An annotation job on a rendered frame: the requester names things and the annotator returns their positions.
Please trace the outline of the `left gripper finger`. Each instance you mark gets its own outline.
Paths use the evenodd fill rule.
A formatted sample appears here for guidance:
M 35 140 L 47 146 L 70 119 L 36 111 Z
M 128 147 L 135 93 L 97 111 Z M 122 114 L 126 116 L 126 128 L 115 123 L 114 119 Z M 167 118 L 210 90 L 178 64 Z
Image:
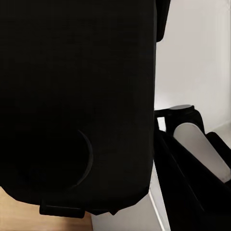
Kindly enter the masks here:
M 231 190 L 174 137 L 155 128 L 154 152 L 171 231 L 231 231 Z

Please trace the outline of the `digital camera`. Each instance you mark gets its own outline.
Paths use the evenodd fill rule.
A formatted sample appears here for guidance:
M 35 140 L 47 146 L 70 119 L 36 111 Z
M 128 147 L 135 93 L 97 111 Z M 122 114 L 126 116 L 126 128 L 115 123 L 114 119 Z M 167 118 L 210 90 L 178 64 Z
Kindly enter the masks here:
M 113 216 L 149 192 L 156 43 L 171 0 L 0 0 L 0 186 Z

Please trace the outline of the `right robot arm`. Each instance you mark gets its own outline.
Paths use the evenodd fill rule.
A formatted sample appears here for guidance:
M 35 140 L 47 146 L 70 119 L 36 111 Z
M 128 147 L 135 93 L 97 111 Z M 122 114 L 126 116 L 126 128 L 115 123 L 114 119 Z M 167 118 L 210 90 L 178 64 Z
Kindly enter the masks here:
M 166 132 L 231 190 L 231 149 L 216 132 L 205 134 L 200 112 L 191 104 L 155 110 L 155 129 L 158 117 L 165 117 Z

